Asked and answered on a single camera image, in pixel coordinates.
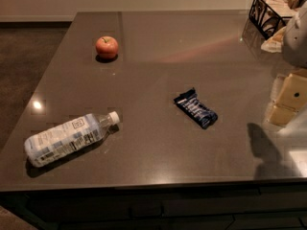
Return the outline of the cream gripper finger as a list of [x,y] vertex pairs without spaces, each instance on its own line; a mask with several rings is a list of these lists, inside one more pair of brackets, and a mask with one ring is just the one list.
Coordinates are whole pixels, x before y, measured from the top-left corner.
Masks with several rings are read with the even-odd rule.
[[273,82],[267,121],[285,127],[307,104],[307,72],[278,74]]

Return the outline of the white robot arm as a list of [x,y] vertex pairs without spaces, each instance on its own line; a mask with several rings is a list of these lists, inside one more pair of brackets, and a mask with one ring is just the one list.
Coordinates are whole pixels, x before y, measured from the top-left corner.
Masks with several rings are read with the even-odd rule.
[[307,104],[307,4],[288,22],[282,42],[282,56],[296,67],[288,76],[277,75],[266,119],[285,127]]

